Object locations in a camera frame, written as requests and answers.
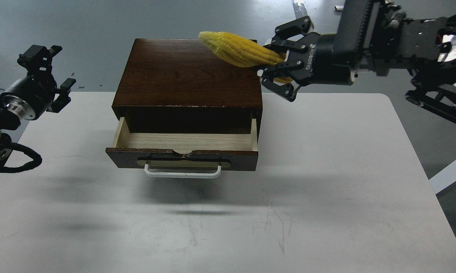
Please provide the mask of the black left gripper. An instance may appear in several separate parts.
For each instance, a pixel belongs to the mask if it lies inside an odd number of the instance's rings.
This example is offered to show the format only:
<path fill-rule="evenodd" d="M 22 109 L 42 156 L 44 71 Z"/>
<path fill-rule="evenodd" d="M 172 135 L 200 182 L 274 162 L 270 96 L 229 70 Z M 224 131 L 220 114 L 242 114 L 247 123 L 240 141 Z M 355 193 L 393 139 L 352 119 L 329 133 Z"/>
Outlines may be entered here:
<path fill-rule="evenodd" d="M 289 102 L 296 99 L 302 85 L 352 85 L 349 67 L 333 64 L 335 33 L 309 33 L 313 29 L 310 16 L 304 16 L 275 27 L 274 36 L 264 48 L 273 52 L 294 52 L 294 60 L 275 65 L 259 64 L 257 74 L 261 84 Z M 297 41 L 289 40 L 303 35 Z"/>

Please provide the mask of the black far-left gripper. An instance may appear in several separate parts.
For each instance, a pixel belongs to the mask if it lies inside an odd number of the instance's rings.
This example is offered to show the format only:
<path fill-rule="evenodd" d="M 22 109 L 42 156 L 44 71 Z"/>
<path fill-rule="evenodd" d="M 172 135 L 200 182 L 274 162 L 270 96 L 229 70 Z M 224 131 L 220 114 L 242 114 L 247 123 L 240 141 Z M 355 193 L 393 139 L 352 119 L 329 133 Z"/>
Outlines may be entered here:
<path fill-rule="evenodd" d="M 52 45 L 49 49 L 32 45 L 19 55 L 17 64 L 24 67 L 28 75 L 18 79 L 0 95 L 6 110 L 19 120 L 36 120 L 44 112 L 59 113 L 71 102 L 69 94 L 77 80 L 67 78 L 57 88 L 52 75 L 52 59 L 62 50 L 59 45 Z"/>

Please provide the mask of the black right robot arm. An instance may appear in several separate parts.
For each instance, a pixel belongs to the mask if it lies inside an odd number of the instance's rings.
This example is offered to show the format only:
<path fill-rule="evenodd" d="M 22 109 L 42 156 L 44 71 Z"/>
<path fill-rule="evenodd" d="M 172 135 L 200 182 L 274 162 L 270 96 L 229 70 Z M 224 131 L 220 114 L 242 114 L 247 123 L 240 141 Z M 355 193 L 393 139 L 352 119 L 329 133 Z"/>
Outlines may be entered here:
<path fill-rule="evenodd" d="M 391 0 L 346 0 L 332 64 L 387 76 L 405 69 L 405 99 L 456 124 L 456 14 L 410 19 Z"/>

